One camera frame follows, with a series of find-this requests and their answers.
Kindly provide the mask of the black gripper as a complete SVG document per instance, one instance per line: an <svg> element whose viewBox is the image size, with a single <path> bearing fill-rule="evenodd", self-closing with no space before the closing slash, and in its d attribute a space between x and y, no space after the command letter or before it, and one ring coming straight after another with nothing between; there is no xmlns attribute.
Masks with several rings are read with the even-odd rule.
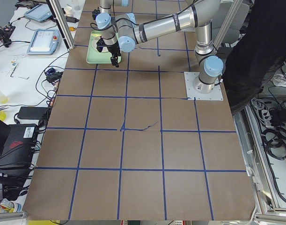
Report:
<svg viewBox="0 0 286 225"><path fill-rule="evenodd" d="M110 58L112 65L118 68L119 67L118 57L121 56L121 51L117 37L112 37L109 39L101 37L96 43L96 49L98 52L103 51L104 44L107 47L108 51L112 54Z"/></svg>
<svg viewBox="0 0 286 225"><path fill-rule="evenodd" d="M92 18L93 18L93 20L95 20L96 17L97 17L100 13L101 13L101 12L100 12L99 9L94 9L94 10L92 11Z"/></svg>

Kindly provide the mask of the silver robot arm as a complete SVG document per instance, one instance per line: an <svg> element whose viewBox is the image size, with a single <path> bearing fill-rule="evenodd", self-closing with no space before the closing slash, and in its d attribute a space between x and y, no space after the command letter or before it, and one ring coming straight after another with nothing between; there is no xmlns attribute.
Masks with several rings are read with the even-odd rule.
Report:
<svg viewBox="0 0 286 225"><path fill-rule="evenodd" d="M100 13L108 13L110 15L111 10L113 9L114 11L115 6L127 7L128 5L129 0L100 0L99 7L92 11L92 18L95 20Z"/></svg>
<svg viewBox="0 0 286 225"><path fill-rule="evenodd" d="M138 44L193 28L196 33L194 52L200 66L199 75L192 82L193 88L198 93L208 94L220 84L218 77L222 74L223 62L213 54L212 35L219 0L193 0L179 12L142 23L136 23L133 13L111 14L114 6L126 7L128 4L126 0L102 0L99 8L92 12L94 23L91 28L101 33L96 49L100 53L104 48L108 50L111 65L119 67L121 53L133 51Z"/></svg>

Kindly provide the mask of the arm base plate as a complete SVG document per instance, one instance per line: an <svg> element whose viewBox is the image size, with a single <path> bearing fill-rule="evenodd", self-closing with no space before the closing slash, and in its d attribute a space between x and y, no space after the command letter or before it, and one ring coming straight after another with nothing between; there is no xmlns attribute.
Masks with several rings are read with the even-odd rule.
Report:
<svg viewBox="0 0 286 225"><path fill-rule="evenodd" d="M223 101L219 80L205 84L199 79L199 72L184 72L186 95L189 100Z"/></svg>

